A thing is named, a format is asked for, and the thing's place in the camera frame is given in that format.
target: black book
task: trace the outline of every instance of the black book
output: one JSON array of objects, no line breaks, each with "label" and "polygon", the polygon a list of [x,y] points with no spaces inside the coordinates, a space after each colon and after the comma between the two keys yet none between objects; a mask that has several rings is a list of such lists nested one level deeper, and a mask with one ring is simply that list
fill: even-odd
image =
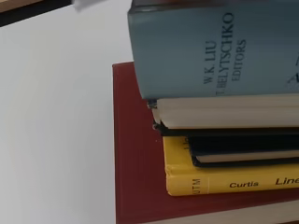
[{"label": "black book", "polygon": [[299,162],[299,137],[196,136],[189,137],[195,166],[246,166]]}]

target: book cover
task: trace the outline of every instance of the book cover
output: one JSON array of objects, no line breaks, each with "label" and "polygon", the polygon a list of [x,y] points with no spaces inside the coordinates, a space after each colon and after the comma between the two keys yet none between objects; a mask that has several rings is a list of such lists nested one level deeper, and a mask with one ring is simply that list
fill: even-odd
[{"label": "book cover", "polygon": [[188,139],[164,137],[168,193],[173,196],[299,187],[299,164],[196,168]]},{"label": "book cover", "polygon": [[299,92],[298,1],[128,14],[145,99]]},{"label": "book cover", "polygon": [[299,189],[172,197],[165,186],[163,140],[151,128],[133,63],[113,66],[116,219],[145,223],[299,199]]}]

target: light blue book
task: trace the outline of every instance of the light blue book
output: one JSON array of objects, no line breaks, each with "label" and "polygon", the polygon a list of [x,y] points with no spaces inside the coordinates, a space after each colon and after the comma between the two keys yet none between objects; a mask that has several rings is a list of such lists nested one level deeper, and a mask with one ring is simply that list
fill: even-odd
[{"label": "light blue book", "polygon": [[299,1],[132,8],[144,99],[299,93]]}]

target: red hardcover book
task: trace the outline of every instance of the red hardcover book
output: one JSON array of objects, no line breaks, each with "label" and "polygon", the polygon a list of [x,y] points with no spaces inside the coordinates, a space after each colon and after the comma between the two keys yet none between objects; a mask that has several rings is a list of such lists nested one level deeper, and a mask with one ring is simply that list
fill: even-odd
[{"label": "red hardcover book", "polygon": [[172,197],[162,137],[139,94],[133,63],[113,66],[117,223],[144,223],[299,200],[299,189]]}]

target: yellow book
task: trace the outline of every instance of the yellow book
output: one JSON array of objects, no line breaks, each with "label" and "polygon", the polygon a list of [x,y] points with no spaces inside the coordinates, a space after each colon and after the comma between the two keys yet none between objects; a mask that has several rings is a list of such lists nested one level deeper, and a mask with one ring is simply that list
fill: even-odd
[{"label": "yellow book", "polygon": [[164,137],[167,191],[172,196],[299,187],[299,164],[197,168],[185,137]]}]

